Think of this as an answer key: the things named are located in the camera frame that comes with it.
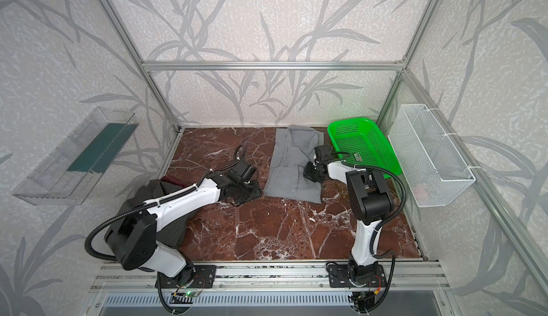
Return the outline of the green plastic basket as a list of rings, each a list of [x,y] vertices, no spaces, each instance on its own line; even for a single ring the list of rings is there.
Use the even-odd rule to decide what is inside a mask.
[[[358,117],[330,123],[328,135],[340,159],[351,165],[377,166],[395,175],[402,169],[390,142],[372,120]],[[359,153],[362,162],[356,162],[353,154]]]

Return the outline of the grey long sleeve shirt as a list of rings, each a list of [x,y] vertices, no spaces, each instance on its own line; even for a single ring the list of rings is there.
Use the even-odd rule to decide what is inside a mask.
[[[321,184],[304,176],[305,166],[315,157],[315,147],[324,144],[324,133],[307,126],[292,125],[275,133],[266,196],[320,204]]]

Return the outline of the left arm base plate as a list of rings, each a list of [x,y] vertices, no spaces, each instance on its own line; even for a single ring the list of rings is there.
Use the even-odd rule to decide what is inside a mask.
[[[167,277],[161,273],[161,280],[156,282],[155,286],[162,289],[210,289],[213,287],[216,271],[215,265],[186,266],[175,277]]]

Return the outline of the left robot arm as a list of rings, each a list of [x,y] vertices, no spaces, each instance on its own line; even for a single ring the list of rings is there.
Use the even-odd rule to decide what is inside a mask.
[[[184,216],[204,207],[232,200],[239,206],[262,195],[254,179],[257,169],[245,159],[237,160],[225,171],[207,173],[198,183],[136,206],[120,209],[105,234],[105,242],[124,270],[145,268],[176,277],[188,266],[178,250],[167,246],[157,234]]]

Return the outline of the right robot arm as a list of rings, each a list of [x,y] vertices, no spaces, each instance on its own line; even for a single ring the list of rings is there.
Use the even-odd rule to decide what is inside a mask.
[[[353,215],[357,219],[355,243],[346,264],[328,263],[326,270],[331,287],[388,287],[377,254],[382,226],[395,210],[384,171],[378,167],[350,165],[339,159],[328,145],[314,148],[314,159],[305,166],[304,176],[316,183],[334,180],[345,183]]]

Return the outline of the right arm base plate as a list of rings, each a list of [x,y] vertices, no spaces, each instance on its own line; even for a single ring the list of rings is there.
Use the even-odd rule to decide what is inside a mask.
[[[330,287],[367,287],[380,289],[388,284],[387,276],[378,262],[369,266],[354,263],[339,264],[328,262],[325,265]]]

